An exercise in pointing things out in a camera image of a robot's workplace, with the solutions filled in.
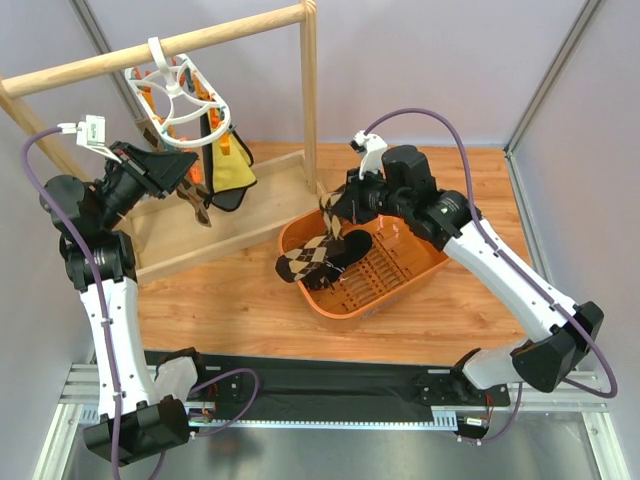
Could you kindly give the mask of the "black striped ankle sock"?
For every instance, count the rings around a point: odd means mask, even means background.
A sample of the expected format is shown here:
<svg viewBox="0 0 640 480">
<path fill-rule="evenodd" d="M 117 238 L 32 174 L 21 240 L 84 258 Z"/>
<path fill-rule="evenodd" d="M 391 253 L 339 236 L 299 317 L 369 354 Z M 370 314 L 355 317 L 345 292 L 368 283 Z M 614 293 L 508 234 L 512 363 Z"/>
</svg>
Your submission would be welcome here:
<svg viewBox="0 0 640 480">
<path fill-rule="evenodd" d="M 362 260 L 373 245 L 372 235 L 365 230 L 353 230 L 345 237 L 345 251 L 341 263 L 348 267 Z"/>
</svg>

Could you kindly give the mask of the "black sock yellow trim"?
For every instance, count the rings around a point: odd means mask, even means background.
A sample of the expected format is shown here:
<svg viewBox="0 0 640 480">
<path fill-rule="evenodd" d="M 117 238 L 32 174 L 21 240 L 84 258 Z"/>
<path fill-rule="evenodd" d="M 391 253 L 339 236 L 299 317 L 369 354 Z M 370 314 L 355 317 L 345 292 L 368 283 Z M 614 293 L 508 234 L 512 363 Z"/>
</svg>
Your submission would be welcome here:
<svg viewBox="0 0 640 480">
<path fill-rule="evenodd" d="M 248 190 L 257 184 L 254 157 L 234 128 L 201 147 L 207 194 L 204 206 L 224 212 L 240 208 Z"/>
</svg>

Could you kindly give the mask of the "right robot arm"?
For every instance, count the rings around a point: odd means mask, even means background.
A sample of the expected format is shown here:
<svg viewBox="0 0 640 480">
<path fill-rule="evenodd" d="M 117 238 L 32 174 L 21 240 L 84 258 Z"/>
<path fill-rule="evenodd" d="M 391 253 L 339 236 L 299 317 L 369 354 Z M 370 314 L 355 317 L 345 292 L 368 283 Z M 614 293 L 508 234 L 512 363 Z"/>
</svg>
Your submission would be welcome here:
<svg viewBox="0 0 640 480">
<path fill-rule="evenodd" d="M 359 167 L 348 172 L 337 212 L 352 223 L 385 215 L 404 221 L 419 239 L 479 279 L 521 325 L 511 345 L 476 349 L 457 367 L 474 387 L 524 382 L 550 393 L 594 349 L 604 313 L 560 292 L 499 237 L 470 199 L 437 187 L 416 147 L 388 147 L 377 136 L 354 140 Z"/>
</svg>

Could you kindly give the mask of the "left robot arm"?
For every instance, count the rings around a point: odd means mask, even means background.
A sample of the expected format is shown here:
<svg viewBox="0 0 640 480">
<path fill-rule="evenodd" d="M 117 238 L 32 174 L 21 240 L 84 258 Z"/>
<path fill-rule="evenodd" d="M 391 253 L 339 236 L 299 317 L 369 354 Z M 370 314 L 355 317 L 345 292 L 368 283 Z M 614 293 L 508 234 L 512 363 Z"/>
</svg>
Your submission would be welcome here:
<svg viewBox="0 0 640 480">
<path fill-rule="evenodd" d="M 192 433 L 184 403 L 200 376 L 197 352 L 180 350 L 149 372 L 137 317 L 133 243 L 118 229 L 144 196 L 173 193 L 198 156 L 147 152 L 127 142 L 109 149 L 105 174 L 93 182 L 61 174 L 44 185 L 41 206 L 60 231 L 60 254 L 90 321 L 99 380 L 97 424 L 86 447 L 121 464 L 185 444 Z"/>
</svg>

